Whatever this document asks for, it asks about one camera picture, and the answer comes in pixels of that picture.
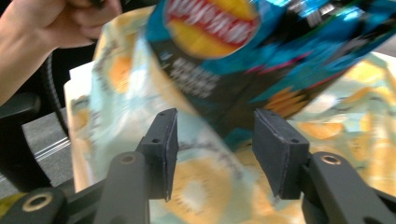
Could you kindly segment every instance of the snack bag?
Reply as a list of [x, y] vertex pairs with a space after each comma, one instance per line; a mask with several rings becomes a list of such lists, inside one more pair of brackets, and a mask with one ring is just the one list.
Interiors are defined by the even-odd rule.
[[395, 32], [389, 0], [162, 0], [146, 38], [236, 149], [251, 137], [256, 108], [289, 118]]

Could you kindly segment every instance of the hand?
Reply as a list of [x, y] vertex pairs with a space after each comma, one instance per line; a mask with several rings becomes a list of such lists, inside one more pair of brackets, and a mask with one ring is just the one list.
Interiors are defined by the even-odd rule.
[[102, 26], [120, 15], [120, 0], [105, 0], [103, 8], [90, 0], [14, 0], [14, 21], [34, 32], [50, 49], [90, 45]]

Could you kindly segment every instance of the gray floor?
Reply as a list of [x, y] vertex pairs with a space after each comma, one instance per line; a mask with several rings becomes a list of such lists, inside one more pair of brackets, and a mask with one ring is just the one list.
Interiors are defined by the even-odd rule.
[[[396, 57], [396, 36], [376, 51]], [[53, 114], [24, 125], [28, 142], [44, 171], [57, 186], [72, 178], [70, 146]], [[16, 190], [0, 177], [0, 198]]]

